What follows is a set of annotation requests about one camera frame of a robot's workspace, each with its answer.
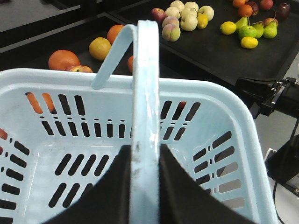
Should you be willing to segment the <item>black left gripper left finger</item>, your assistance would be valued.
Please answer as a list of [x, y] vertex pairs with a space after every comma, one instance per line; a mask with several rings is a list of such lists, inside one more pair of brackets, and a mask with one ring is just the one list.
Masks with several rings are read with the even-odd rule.
[[131, 146], [123, 145], [107, 172], [77, 202], [47, 224], [128, 224]]

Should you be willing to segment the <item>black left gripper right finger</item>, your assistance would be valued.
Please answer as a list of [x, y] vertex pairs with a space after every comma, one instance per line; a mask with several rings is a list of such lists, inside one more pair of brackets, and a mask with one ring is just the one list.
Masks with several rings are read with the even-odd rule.
[[166, 144], [160, 145], [161, 224], [252, 224], [210, 196], [187, 174]]

